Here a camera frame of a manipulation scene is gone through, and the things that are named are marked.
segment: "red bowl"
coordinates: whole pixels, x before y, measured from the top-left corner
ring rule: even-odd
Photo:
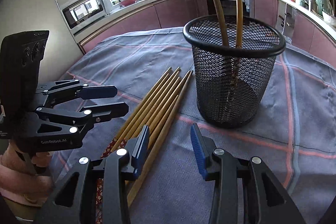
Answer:
[[[120,5],[128,6],[128,5],[134,4],[136,1],[137,0],[124,0],[124,1],[120,2]]]

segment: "oven door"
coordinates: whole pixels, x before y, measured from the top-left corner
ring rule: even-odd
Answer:
[[[236,15],[237,14],[237,4],[236,0],[220,0],[223,8],[224,14],[227,15]],[[209,15],[216,14],[215,5],[213,0],[207,0],[208,4],[208,12]],[[250,0],[243,0],[243,15],[250,17],[251,10],[250,10]]]

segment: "built-in oven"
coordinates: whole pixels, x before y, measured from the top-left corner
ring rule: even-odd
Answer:
[[[236,0],[220,0],[224,14],[236,15]],[[213,0],[207,0],[209,15],[215,15],[216,9]],[[254,0],[243,0],[243,15],[254,18]]]

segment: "kitchen counter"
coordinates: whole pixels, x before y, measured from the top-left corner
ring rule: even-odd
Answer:
[[[82,40],[84,40],[86,37],[88,37],[89,35],[91,35],[92,33],[94,33],[95,31],[97,31],[98,29],[102,28],[103,26],[107,25],[108,23],[128,14],[131,13],[134,10],[139,10],[140,8],[151,4],[155,1],[159,1],[159,0],[140,0],[137,3],[134,3],[132,5],[129,5],[127,7],[123,7],[123,8],[118,8],[112,11],[112,13],[106,15],[105,17],[102,17],[101,19],[93,22],[92,24],[90,24],[89,26],[87,26],[86,28],[80,30],[79,32],[77,32],[74,37],[75,37],[75,41],[76,43],[80,43]]]
[[[287,3],[288,5],[292,6],[293,8],[299,10],[301,13],[309,17],[312,21],[314,21],[319,27],[321,27],[328,35],[330,35],[335,41],[336,41],[336,29],[326,22],[324,20],[307,10],[306,8],[290,1],[290,0],[281,0],[282,2]]]

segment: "blue gripper pad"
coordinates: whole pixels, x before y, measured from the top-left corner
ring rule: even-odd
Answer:
[[[145,163],[150,131],[147,125],[142,127],[142,131],[137,137],[137,142],[131,156],[131,165],[134,167],[134,176],[138,178]]]
[[[190,139],[193,145],[198,171],[202,175],[203,179],[207,179],[207,165],[210,159],[210,155],[205,145],[203,136],[201,135],[201,132],[196,123],[191,126]]]

